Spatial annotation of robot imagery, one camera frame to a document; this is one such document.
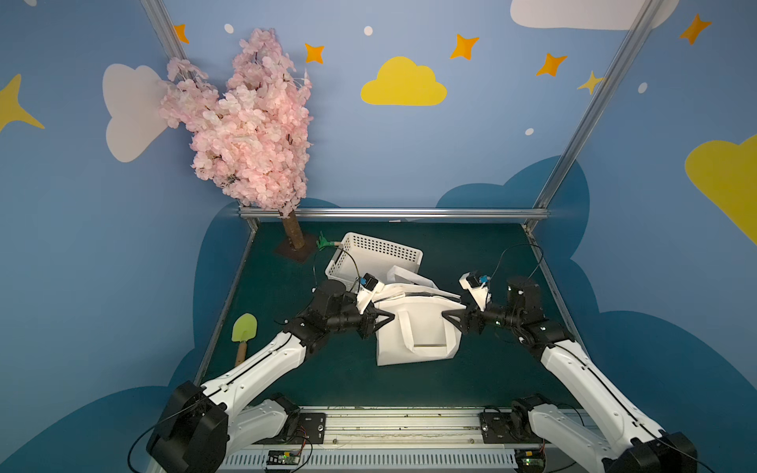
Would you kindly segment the white insulated delivery bag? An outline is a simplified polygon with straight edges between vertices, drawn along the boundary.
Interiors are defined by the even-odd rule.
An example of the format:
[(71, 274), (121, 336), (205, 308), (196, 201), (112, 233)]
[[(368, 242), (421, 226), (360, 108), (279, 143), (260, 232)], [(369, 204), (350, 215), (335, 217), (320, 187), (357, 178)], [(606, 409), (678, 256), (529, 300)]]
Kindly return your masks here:
[(377, 364), (382, 366), (434, 362), (455, 358), (461, 333), (442, 317), (443, 311), (464, 309), (461, 297), (398, 266), (373, 302), (395, 315), (376, 333)]

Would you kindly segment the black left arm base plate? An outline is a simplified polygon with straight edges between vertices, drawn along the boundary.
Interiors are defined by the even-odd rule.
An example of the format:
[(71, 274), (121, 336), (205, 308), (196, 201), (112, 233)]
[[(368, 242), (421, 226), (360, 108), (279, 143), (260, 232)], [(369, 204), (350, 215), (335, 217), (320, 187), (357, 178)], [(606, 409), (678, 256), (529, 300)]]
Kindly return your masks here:
[(327, 415), (323, 412), (300, 412), (289, 416), (283, 430), (285, 443), (307, 438), (314, 445), (324, 442)]

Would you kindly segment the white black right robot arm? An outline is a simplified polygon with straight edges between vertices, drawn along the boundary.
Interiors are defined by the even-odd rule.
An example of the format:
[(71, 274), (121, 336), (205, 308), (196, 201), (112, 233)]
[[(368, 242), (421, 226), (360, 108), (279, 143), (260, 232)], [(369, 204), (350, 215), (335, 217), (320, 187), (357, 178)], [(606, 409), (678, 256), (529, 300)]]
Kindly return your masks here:
[(463, 334), (487, 326), (508, 329), (551, 372), (595, 422), (594, 431), (567, 419), (542, 396), (515, 402), (514, 425), (549, 441), (589, 472), (695, 472), (698, 453), (682, 433), (668, 433), (634, 405), (589, 358), (575, 337), (546, 317), (538, 283), (508, 280), (506, 305), (495, 304), (492, 280), (476, 272), (459, 284), (472, 301), (443, 317)]

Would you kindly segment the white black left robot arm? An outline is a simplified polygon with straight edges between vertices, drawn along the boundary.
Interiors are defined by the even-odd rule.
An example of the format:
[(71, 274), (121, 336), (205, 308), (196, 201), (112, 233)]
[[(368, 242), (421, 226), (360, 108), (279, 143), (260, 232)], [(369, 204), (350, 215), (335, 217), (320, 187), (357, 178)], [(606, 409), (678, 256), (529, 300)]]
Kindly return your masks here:
[(309, 304), (242, 364), (205, 384), (178, 386), (144, 434), (147, 453), (166, 472), (215, 472), (229, 454), (283, 434), (296, 406), (282, 397), (250, 404), (317, 354), (331, 334), (355, 331), (367, 339), (393, 321), (393, 313), (374, 305), (384, 287), (370, 274), (357, 293), (336, 280), (319, 284)]

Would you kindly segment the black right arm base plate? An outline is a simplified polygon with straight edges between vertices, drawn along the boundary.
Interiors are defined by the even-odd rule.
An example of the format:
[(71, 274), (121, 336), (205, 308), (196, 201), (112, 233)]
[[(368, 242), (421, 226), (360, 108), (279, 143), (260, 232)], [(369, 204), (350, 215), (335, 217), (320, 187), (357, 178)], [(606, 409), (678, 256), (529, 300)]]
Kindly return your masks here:
[(479, 424), (484, 443), (530, 443), (528, 417), (522, 411), (503, 411), (499, 407), (485, 406), (479, 413)]

